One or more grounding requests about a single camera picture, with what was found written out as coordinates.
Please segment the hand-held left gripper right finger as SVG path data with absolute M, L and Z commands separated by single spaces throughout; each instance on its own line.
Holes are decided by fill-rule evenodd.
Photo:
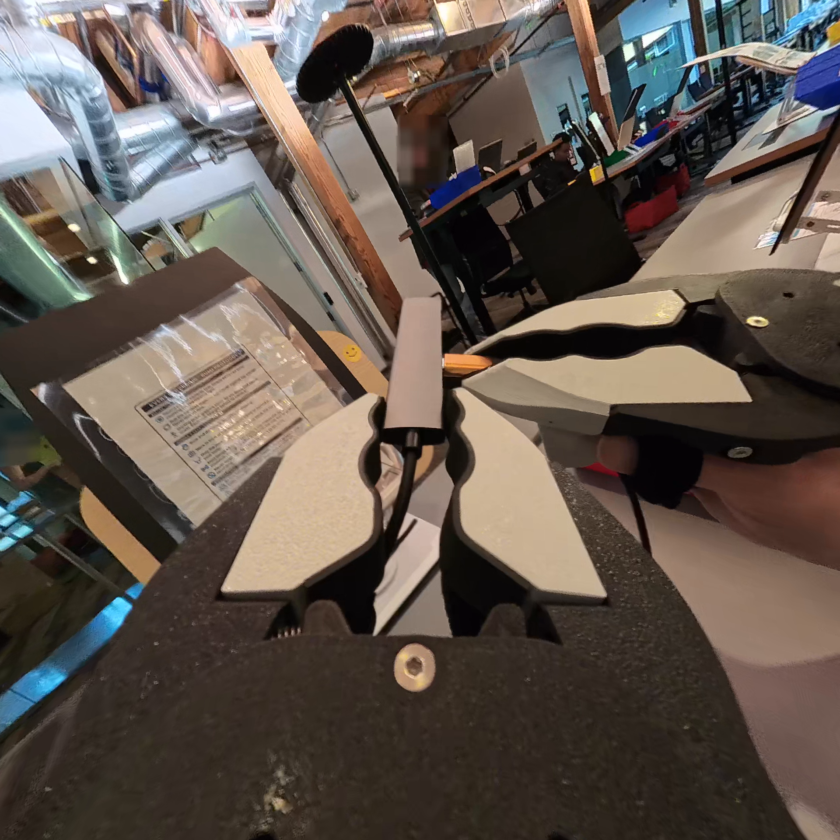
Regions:
M 440 532 L 444 609 L 455 637 L 515 607 L 536 637 L 556 637 L 548 607 L 608 605 L 608 594 L 539 448 L 466 388 L 444 404 L 453 488 Z

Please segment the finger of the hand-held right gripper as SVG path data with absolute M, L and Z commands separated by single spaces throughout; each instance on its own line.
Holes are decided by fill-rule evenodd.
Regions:
M 752 401 L 737 372 L 685 345 L 617 359 L 509 359 L 470 376 L 462 387 L 501 413 L 590 436 L 603 431 L 615 408 Z
M 467 356 L 553 360 L 578 351 L 612 350 L 625 333 L 668 329 L 687 300 L 676 290 L 569 301 L 544 309 L 479 342 Z

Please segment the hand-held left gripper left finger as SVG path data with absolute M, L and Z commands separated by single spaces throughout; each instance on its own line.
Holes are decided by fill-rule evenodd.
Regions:
M 375 629 L 385 570 L 382 474 L 384 399 L 364 395 L 289 447 L 248 527 L 220 594 L 278 601 L 303 617 L 334 602 L 355 634 Z

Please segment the person's right hand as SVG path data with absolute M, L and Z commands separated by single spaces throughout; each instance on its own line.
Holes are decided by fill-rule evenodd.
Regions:
M 745 539 L 839 569 L 838 448 L 787 465 L 756 465 L 667 437 L 602 436 L 596 461 L 651 504 L 675 509 L 693 496 Z

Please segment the black office chair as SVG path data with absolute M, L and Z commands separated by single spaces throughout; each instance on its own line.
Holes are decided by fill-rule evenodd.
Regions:
M 549 305 L 630 281 L 642 260 L 589 174 L 506 224 Z
M 533 272 L 524 260 L 514 258 L 508 239 L 485 207 L 453 217 L 448 231 L 482 298 L 519 297 L 523 313 L 534 313 L 527 297 L 536 291 Z

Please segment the red plastic bin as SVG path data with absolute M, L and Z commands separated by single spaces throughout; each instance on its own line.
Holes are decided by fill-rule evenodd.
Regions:
M 675 185 L 654 194 L 643 202 L 628 205 L 624 211 L 624 223 L 630 235 L 646 232 L 679 210 L 679 195 Z

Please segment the wooden desk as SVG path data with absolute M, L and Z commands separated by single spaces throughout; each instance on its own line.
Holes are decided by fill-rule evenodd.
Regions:
M 434 213 L 418 223 L 419 227 L 435 230 L 454 215 L 466 213 L 477 206 L 489 207 L 497 203 L 530 181 L 543 160 L 551 156 L 561 144 L 561 140 L 556 140 L 535 150 L 531 155 L 512 162 L 499 173 L 471 186 L 452 201 L 436 208 Z

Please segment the wooden sign board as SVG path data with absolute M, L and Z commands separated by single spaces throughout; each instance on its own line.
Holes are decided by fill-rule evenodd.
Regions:
M 318 335 L 367 392 L 386 396 L 385 375 L 362 349 L 363 361 L 349 364 L 344 360 L 341 349 L 346 343 L 355 343 L 361 348 L 355 339 L 333 330 L 319 330 Z M 88 487 L 84 487 L 80 494 L 80 516 L 92 536 L 120 562 L 126 571 L 131 573 L 137 582 L 142 585 L 149 583 L 160 568 L 161 562 L 122 525 L 121 521 Z

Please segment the blue plastic bin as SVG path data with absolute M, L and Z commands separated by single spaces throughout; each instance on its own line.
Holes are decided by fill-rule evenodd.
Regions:
M 431 193 L 429 202 L 435 210 L 441 209 L 481 183 L 481 169 L 473 165 L 441 184 Z
M 839 44 L 814 55 L 794 77 L 794 100 L 817 109 L 839 105 Z

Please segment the black floor lamp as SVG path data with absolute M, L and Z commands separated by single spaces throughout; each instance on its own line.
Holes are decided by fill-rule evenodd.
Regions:
M 402 211 L 415 244 L 423 253 L 427 268 L 433 274 L 448 301 L 464 336 L 465 345 L 471 347 L 477 343 L 475 331 L 456 298 L 455 291 L 437 258 L 434 247 L 419 227 L 419 221 L 414 215 L 396 174 L 391 168 L 367 118 L 364 116 L 362 106 L 355 97 L 350 84 L 350 80 L 364 68 L 371 57 L 373 45 L 372 32 L 362 24 L 348 24 L 337 29 L 316 46 L 309 57 L 304 60 L 297 75 L 297 93 L 310 104 L 325 102 L 337 91 L 343 94 L 353 119 Z

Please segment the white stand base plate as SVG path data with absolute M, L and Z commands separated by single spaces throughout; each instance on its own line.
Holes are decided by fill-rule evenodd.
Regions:
M 408 514 L 374 594 L 374 631 L 382 635 L 438 562 L 440 528 Z

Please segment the wooden support post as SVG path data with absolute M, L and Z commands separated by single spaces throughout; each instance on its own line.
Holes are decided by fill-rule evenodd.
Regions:
M 274 68 L 266 47 L 257 42 L 225 47 L 225 51 L 293 167 L 317 198 L 321 210 L 348 250 L 385 324 L 395 333 L 402 297 Z
M 565 1 L 564 5 L 570 18 L 591 109 L 598 115 L 610 141 L 616 141 L 618 127 L 611 99 L 606 59 L 597 41 L 591 6 L 587 1 Z

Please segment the glass window wall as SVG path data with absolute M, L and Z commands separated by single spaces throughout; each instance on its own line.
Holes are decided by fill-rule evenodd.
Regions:
M 94 196 L 55 157 L 2 167 L 2 281 L 35 314 L 219 249 L 317 331 L 352 335 L 326 259 L 250 152 L 172 172 L 132 203 Z

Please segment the rectangular metal duct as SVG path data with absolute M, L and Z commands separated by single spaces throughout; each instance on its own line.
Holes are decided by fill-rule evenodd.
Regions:
M 533 19 L 552 12 L 558 1 L 433 2 L 429 20 L 440 34 L 440 51 L 474 49 L 517 32 Z

